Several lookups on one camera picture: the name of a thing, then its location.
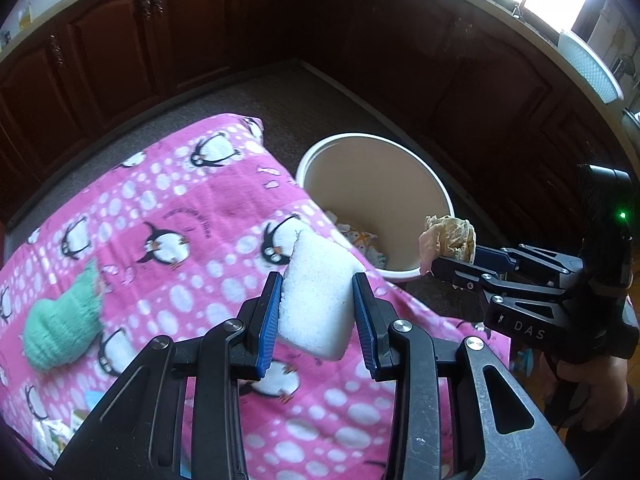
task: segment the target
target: green cloth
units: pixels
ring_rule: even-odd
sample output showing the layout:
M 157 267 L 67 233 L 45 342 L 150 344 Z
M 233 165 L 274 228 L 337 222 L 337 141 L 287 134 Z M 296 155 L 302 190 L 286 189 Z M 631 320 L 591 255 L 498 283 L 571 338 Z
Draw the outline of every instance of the green cloth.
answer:
M 35 370 L 44 372 L 76 361 L 100 333 L 102 295 L 95 295 L 98 278 L 93 259 L 57 300 L 38 300 L 31 307 L 22 342 Z

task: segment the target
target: pink fabric with penguins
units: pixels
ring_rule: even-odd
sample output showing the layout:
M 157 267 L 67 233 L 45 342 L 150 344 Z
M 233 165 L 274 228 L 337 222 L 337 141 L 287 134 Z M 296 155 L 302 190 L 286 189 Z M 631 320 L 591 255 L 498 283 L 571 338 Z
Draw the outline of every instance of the pink fabric with penguins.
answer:
M 175 132 L 70 200 L 0 270 L 3 311 L 11 311 L 0 325 L 0 407 L 25 437 L 31 439 L 34 419 L 26 391 L 36 412 L 35 396 L 41 400 L 45 413 L 37 415 L 69 424 L 71 409 L 86 408 L 84 391 L 103 392 L 113 384 L 114 377 L 98 362 L 99 341 L 75 363 L 46 374 L 35 372 L 22 355 L 21 333 L 31 305 L 39 298 L 58 298 L 91 258 L 97 259 L 106 283 L 104 339 L 116 333 L 106 347 L 108 355 L 116 356 L 109 365 L 117 369 L 126 364 L 117 359 L 126 361 L 151 337 L 203 335 L 233 317 L 244 300 L 258 296 L 268 272 L 285 268 L 261 252 L 265 232 L 279 224 L 282 231 L 276 236 L 285 254 L 300 228 L 349 246 L 263 148 L 261 130 L 260 120 L 221 114 Z M 220 134 L 224 139 L 207 144 Z M 194 158 L 198 153 L 204 155 Z M 212 157 L 224 160 L 208 166 Z M 281 224 L 292 215 L 297 217 Z M 440 338 L 460 341 L 478 335 L 508 363 L 507 338 L 495 332 L 489 338 L 469 323 L 456 327 L 459 320 L 437 316 L 351 251 L 369 269 L 375 295 L 391 301 L 400 316 Z M 170 261 L 163 261 L 166 256 Z M 117 348 L 112 351 L 110 344 Z M 441 404 L 447 413 L 443 387 Z M 277 344 L 270 380 L 245 384 L 241 394 L 247 465 L 254 480 L 377 479 L 382 474 L 376 463 L 386 461 L 394 384 L 371 380 L 355 331 L 337 363 Z M 189 397 L 192 388 L 187 422 L 193 404 Z M 446 415 L 442 434 L 443 460 L 449 463 Z M 189 443 L 185 430 L 187 449 Z

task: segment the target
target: white bucket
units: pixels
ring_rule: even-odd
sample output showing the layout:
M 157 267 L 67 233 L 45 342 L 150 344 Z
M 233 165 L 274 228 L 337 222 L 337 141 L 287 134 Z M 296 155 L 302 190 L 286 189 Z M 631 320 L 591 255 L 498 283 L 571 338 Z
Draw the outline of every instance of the white bucket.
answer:
M 426 216 L 454 216 L 447 190 L 420 158 L 391 140 L 340 134 L 302 157 L 296 180 L 338 221 L 378 236 L 386 255 L 380 275 L 390 282 L 420 276 L 418 237 Z

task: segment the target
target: silver bolt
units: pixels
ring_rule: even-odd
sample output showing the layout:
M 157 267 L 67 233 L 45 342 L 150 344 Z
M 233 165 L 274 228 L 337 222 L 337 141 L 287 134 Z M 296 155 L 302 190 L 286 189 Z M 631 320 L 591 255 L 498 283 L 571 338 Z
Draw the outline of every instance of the silver bolt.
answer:
M 396 319 L 394 321 L 394 330 L 398 332 L 409 332 L 413 328 L 413 325 L 405 319 Z
M 484 341 L 473 335 L 466 340 L 466 345 L 472 350 L 482 350 L 484 348 Z
M 227 319 L 225 321 L 225 330 L 227 332 L 237 332 L 242 328 L 242 321 L 239 319 Z
M 169 338 L 165 335 L 156 336 L 151 340 L 151 346 L 156 350 L 163 350 L 169 346 Z

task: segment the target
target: white sponge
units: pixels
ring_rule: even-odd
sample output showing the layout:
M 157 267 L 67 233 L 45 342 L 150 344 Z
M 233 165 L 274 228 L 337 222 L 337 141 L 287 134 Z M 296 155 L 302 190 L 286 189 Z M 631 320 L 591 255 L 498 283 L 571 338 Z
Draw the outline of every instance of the white sponge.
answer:
M 280 338 L 320 359 L 340 360 L 353 331 L 351 280 L 364 270 L 344 247 L 301 231 L 284 272 Z

